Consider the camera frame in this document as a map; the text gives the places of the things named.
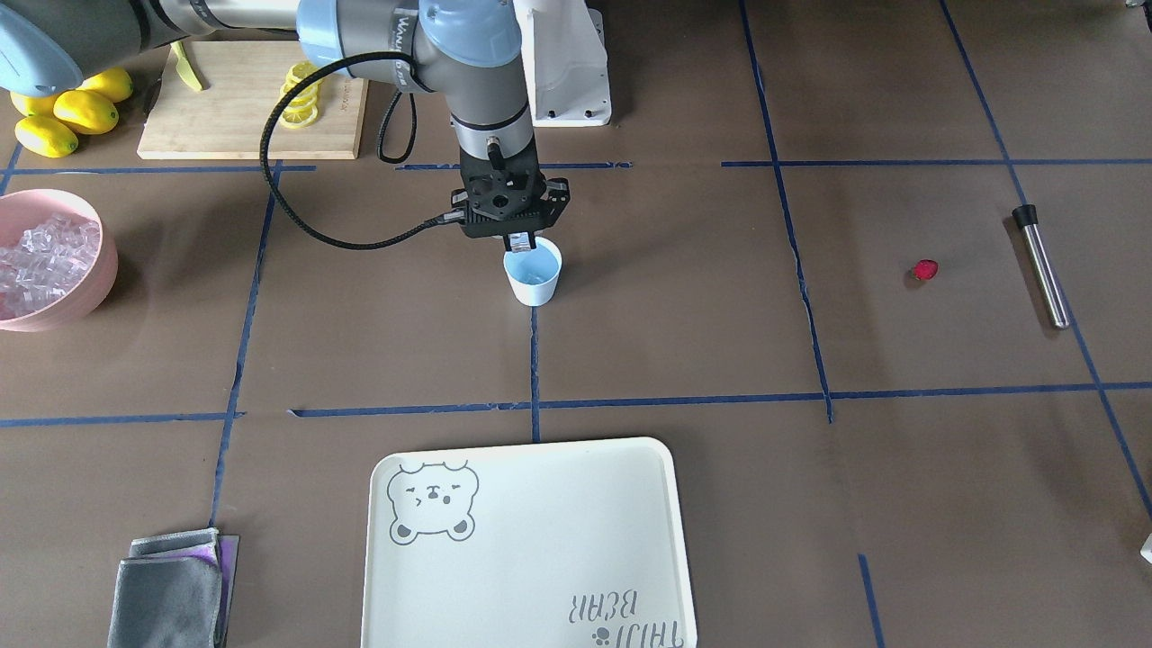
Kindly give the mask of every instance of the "cartoon bear face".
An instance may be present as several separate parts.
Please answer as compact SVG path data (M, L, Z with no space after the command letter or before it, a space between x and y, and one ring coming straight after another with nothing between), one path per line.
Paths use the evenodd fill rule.
M447 533L457 542L472 535L472 497L479 489L476 473L463 465L423 464L415 470L403 465L388 482L388 499L396 515L392 540L411 544L419 534Z

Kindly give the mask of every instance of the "wooden cutting board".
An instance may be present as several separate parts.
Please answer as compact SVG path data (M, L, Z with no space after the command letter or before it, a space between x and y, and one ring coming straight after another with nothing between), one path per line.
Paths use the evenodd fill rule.
M136 152L147 160L253 160L260 133L293 65L305 60L296 42L185 42L204 90L176 74L168 55L160 95ZM367 82L333 74L320 85L320 116L296 130L276 126L272 159L355 159Z

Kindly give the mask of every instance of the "black cable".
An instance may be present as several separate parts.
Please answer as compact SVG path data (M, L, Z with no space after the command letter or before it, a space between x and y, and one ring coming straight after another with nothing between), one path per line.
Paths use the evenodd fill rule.
M280 98L280 101L276 103L275 107L272 108L272 114L268 116L268 121L265 122L264 131L260 134L260 171L264 173L265 182L268 183L268 188L272 190L272 196L275 197L276 203L279 203L280 208L285 210L285 213L288 214L288 218L290 218L291 221L295 223L297 227L303 229L304 233L306 233L309 236L318 241L321 241L324 243L327 243L336 248L346 250L378 250L380 248L387 248L388 246L395 246L401 241L415 236L416 234L423 232L424 229L427 229L430 227L435 227L437 225L444 225L445 223L447 223L444 216L439 216L435 218L430 218L424 223L420 223L416 227L412 227L411 229L404 232L403 234L400 234L399 236L393 236L392 239L386 239L384 241L377 241L374 243L351 243L348 241L341 241L340 239L333 239L332 236L317 232L306 223L301 220L300 216L297 216L296 212L291 209L291 206L288 205L288 199L285 198L283 194L280 193L279 187L276 187L275 179L272 176L272 166L268 164L268 144L271 144L272 142L272 131L275 129L276 122L280 120L280 115L283 114L285 108L288 107L288 104L290 104L293 99L298 97L300 93L303 92L304 89L308 88L309 85L316 83L317 81L320 81L321 78L331 75L336 70L351 67L358 63L366 63L370 61L391 61L391 60L399 60L408 63L409 68L411 68L412 80L416 81L416 83L420 83L419 80L416 78L416 61L411 56L402 52L366 52L364 54L347 56L340 59L339 61L333 61L321 67L320 69L305 76L303 80L301 80L300 83L294 85L290 90L288 90L288 92L286 92L285 96Z
M388 122L392 121L392 113L396 110L402 92L396 90L396 93L392 96L388 110L384 113L384 120L380 121L380 130L376 134L376 157L380 158L380 161L388 164L403 164L408 159L408 156L412 155L412 146L416 145L416 99L409 92L408 104L412 108L412 129L408 134L408 148L404 149L404 152L399 158L384 155L384 134L388 130Z

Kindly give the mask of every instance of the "stack of lemon slices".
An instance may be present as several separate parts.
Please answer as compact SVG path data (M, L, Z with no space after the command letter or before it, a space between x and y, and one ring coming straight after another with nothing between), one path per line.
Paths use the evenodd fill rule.
M77 134L103 135L115 128L120 122L115 104L132 96L132 78L123 68L111 68L76 90L51 97L10 96L24 115L16 122L16 140L33 153L62 158L79 145Z
M285 77L285 84L280 88L280 97L282 98L305 76L312 74L317 69L319 68L309 61L294 65L291 69L288 70L288 75ZM319 119L320 83L323 83L323 80L309 85L288 103L288 106L285 107L285 112L280 115L280 126L283 126L285 128L304 128Z

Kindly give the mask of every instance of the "paper cup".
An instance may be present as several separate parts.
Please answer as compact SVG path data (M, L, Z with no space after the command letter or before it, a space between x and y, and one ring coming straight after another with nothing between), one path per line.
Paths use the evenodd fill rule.
M563 257L560 248L547 239L536 238L536 249L505 253L505 272L511 292L524 306L544 306L552 299L560 279Z

